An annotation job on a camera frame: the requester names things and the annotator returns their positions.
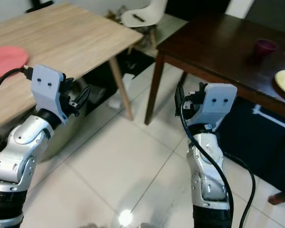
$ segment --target red cup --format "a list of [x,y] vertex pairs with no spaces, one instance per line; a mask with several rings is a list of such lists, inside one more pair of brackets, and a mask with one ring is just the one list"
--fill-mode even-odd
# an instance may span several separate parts
[[255,43],[252,57],[254,59],[263,59],[265,56],[270,55],[273,53],[277,48],[277,45],[275,42],[269,40],[269,39],[258,39]]

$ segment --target white wall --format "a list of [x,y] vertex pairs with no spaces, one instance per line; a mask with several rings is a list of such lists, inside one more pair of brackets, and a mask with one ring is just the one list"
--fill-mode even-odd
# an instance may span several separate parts
[[245,18],[254,0],[231,0],[226,14],[238,18]]
[[[108,10],[116,11],[122,5],[126,5],[129,9],[138,9],[150,2],[150,0],[54,0],[55,3],[66,1],[99,15],[106,15]],[[0,22],[22,15],[29,8],[31,8],[29,0],[0,0]]]

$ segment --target black object on chair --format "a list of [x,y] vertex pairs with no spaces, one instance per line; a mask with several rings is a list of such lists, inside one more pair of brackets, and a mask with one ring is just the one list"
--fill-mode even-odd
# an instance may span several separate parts
[[47,2],[41,3],[40,0],[30,0],[30,2],[32,3],[33,7],[25,11],[26,13],[40,10],[42,8],[45,8],[47,6],[54,4],[54,1],[47,1]]

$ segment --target dark wood table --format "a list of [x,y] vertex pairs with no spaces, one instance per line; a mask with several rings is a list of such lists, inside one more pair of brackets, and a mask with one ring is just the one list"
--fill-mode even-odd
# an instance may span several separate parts
[[[251,62],[255,41],[266,38],[278,48],[261,62]],[[194,18],[158,47],[145,117],[152,119],[164,63],[170,63],[208,82],[231,83],[238,96],[285,117],[285,93],[275,74],[285,69],[285,33],[225,14]]]

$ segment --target wooden table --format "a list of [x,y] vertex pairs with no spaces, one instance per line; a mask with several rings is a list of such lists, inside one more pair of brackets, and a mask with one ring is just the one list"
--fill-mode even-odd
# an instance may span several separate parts
[[[254,43],[267,38],[278,49],[261,63],[249,63]],[[285,117],[285,93],[275,74],[285,69],[285,33],[229,15],[196,17],[158,47],[145,124],[148,125],[162,76],[170,63],[208,82],[231,83],[238,95]]]
[[[27,65],[43,64],[78,79],[109,61],[130,119],[131,107],[115,56],[142,35],[69,3],[50,6],[0,23],[0,46],[15,45],[29,53]],[[0,87],[0,125],[35,105],[23,74]]]

